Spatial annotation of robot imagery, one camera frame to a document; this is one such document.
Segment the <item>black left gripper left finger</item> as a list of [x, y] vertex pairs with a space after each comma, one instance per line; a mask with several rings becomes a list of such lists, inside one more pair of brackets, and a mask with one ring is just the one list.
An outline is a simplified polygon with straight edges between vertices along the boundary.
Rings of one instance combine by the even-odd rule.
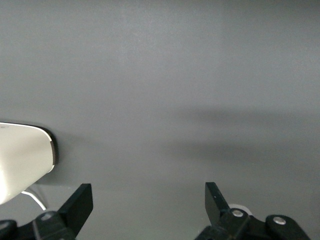
[[57, 211], [46, 211], [18, 226], [13, 219], [0, 221], [2, 240], [75, 240], [93, 210], [92, 185], [81, 184]]

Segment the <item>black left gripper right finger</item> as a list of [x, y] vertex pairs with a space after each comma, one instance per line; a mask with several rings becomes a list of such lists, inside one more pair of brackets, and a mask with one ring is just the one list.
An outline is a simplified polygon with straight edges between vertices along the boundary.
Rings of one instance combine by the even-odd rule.
[[309, 240], [298, 223], [285, 215], [272, 214], [265, 221], [239, 207], [230, 207], [215, 182], [205, 184], [205, 210], [211, 225], [197, 240]]

